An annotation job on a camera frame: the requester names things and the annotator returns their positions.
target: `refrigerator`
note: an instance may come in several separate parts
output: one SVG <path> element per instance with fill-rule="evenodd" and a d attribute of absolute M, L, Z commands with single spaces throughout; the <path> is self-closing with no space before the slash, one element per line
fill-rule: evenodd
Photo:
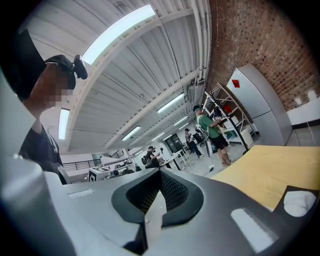
<path fill-rule="evenodd" d="M 252 64 L 236 68 L 227 88 L 251 117 L 263 145 L 286 145 L 292 132 L 287 111 L 267 79 Z"/>

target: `black pants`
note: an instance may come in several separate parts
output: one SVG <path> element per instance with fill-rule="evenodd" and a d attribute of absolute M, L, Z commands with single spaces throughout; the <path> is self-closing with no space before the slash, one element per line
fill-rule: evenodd
<path fill-rule="evenodd" d="M 199 149 L 198 149 L 198 147 L 197 147 L 197 145 L 196 145 L 196 143 L 195 143 L 194 141 L 190 141 L 190 142 L 189 142 L 189 147 L 190 147 L 191 149 L 194 149 L 194 151 L 195 151 L 195 153 L 196 153 L 196 155 L 197 155 L 198 157 L 201 156 L 201 152 L 199 151 Z"/>

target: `person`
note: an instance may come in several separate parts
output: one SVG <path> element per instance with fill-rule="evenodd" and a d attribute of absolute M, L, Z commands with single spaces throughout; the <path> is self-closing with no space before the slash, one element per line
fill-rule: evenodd
<path fill-rule="evenodd" d="M 190 147 L 190 149 L 194 149 L 196 155 L 198 156 L 198 158 L 203 158 L 204 155 L 201 154 L 201 152 L 199 151 L 196 143 L 194 142 L 194 140 L 191 138 L 191 134 L 189 133 L 189 129 L 186 128 L 184 130 L 184 138 L 185 138 L 185 141 L 187 143 L 187 145 Z"/>
<path fill-rule="evenodd" d="M 73 64 L 64 55 L 53 56 L 45 61 L 46 67 L 36 81 L 30 96 L 22 104 L 35 117 L 35 122 L 21 146 L 19 154 L 39 164 L 43 171 L 59 176 L 62 184 L 68 183 L 63 169 L 59 146 L 40 122 L 40 115 L 59 106 L 62 97 L 76 86 Z"/>
<path fill-rule="evenodd" d="M 231 165 L 230 158 L 227 153 L 228 143 L 225 138 L 219 133 L 216 126 L 221 122 L 221 119 L 212 121 L 209 117 L 202 114 L 202 106 L 195 105 L 193 111 L 196 115 L 196 121 L 201 126 L 201 128 L 208 132 L 209 140 L 214 144 L 217 149 L 218 156 L 221 159 L 222 166 Z"/>
<path fill-rule="evenodd" d="M 154 155 L 153 151 L 154 151 L 154 147 L 150 146 L 148 148 L 148 152 L 147 152 L 146 156 L 151 160 L 152 168 L 160 167 L 159 161 L 157 159 L 157 157 L 160 156 L 160 153 L 158 153 L 157 155 Z"/>

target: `white box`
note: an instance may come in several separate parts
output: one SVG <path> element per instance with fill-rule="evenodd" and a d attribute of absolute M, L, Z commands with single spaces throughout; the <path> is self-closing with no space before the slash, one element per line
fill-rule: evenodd
<path fill-rule="evenodd" d="M 231 117 L 231 119 L 235 125 L 237 125 L 237 123 L 239 123 L 239 120 L 236 116 Z M 225 128 L 227 128 L 227 129 L 234 127 L 229 120 L 225 121 L 223 124 L 224 124 Z"/>

